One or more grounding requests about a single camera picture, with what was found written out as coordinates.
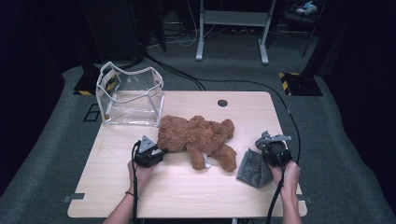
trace black curtain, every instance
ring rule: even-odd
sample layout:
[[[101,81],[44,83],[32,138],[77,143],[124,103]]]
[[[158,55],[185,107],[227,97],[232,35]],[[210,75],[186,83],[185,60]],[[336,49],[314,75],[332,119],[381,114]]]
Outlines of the black curtain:
[[[77,1],[0,2],[1,194],[50,118],[62,72],[97,60],[86,24]]]
[[[345,35],[324,79],[347,135],[396,213],[395,7],[391,0],[347,1]]]

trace gray carpet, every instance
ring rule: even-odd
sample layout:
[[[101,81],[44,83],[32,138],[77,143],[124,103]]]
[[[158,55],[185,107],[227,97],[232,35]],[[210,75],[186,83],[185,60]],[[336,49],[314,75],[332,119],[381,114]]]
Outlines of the gray carpet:
[[[286,96],[280,85],[279,72],[301,72],[314,44],[305,58],[301,57],[305,40],[299,36],[279,34],[268,49],[269,65],[260,60],[254,35],[218,35],[205,42],[204,59],[195,61],[197,43],[182,47],[178,43],[148,48],[148,54],[192,76],[215,80],[260,82],[275,89],[294,116],[301,135],[301,188],[314,201],[307,205],[303,223],[396,223],[373,172],[361,161],[357,150],[346,136],[337,104],[321,77],[316,81],[322,97]],[[148,59],[130,71],[152,66],[163,76],[165,91],[197,91],[198,87],[183,77],[175,76]],[[82,69],[64,73],[64,92],[54,108],[44,132],[31,154],[0,199],[0,223],[101,223],[102,218],[70,218],[64,196],[76,189],[100,120],[83,122],[94,96],[73,94]],[[269,91],[273,97],[284,134],[294,158],[298,141],[296,130],[278,96],[264,86],[228,81],[202,82],[208,91]],[[254,218],[249,223],[264,223]],[[273,218],[272,223],[281,223]],[[218,223],[200,220],[189,223]]]

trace brown teddy bear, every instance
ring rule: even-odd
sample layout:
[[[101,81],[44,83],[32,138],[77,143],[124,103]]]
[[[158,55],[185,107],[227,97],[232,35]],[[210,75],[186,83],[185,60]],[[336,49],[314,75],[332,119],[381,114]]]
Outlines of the brown teddy bear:
[[[191,154],[192,168],[205,169],[205,157],[219,160],[221,167],[232,172],[236,169],[236,152],[224,143],[233,137],[235,127],[230,119],[222,123],[195,116],[186,120],[175,116],[164,116],[158,132],[157,146],[177,152],[187,149]]]

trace equipment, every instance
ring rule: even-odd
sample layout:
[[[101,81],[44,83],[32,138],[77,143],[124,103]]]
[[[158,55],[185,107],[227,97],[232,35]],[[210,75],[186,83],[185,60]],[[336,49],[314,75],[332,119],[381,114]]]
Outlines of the equipment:
[[[284,140],[291,140],[291,137],[282,134],[271,137],[268,131],[265,131],[262,133],[262,137],[255,142],[255,145],[262,151],[262,158],[265,162],[272,166],[282,167],[292,159],[290,150],[282,142]]]
[[[137,141],[134,144],[132,152],[133,161],[141,167],[149,168],[155,164],[158,164],[163,160],[163,155],[166,154],[167,149],[161,150],[156,154],[152,154],[154,150],[158,149],[157,144],[147,138],[145,135],[142,137],[142,141]]]

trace gray fabric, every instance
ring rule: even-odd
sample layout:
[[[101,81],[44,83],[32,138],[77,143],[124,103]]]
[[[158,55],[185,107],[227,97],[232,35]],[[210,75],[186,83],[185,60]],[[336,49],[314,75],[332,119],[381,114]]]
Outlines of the gray fabric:
[[[236,179],[260,189],[274,179],[268,164],[262,159],[262,154],[249,149],[245,152]]]

